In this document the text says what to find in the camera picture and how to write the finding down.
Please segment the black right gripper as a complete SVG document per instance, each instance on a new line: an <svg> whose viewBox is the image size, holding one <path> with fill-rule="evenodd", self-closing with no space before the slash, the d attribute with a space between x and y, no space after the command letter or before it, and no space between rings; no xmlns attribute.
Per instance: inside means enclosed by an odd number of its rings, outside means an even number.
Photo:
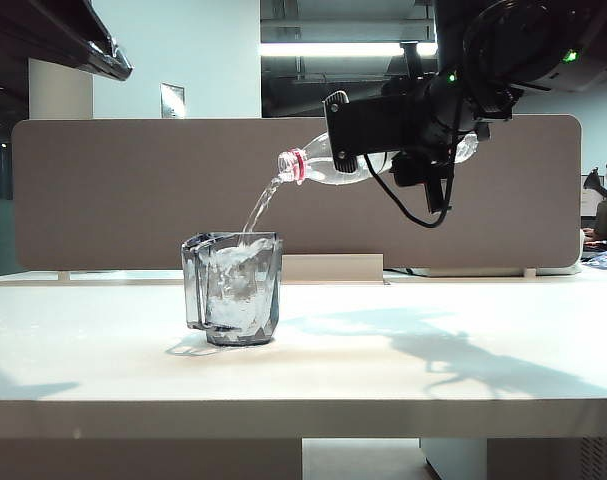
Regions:
<svg viewBox="0 0 607 480"><path fill-rule="evenodd" d="M357 158L397 153L392 171L422 173L422 146L447 160L456 141L455 163L463 163L490 138L489 123L457 73L434 76L421 95L384 95L351 102L338 90L323 100L334 168L353 173Z"/></svg>

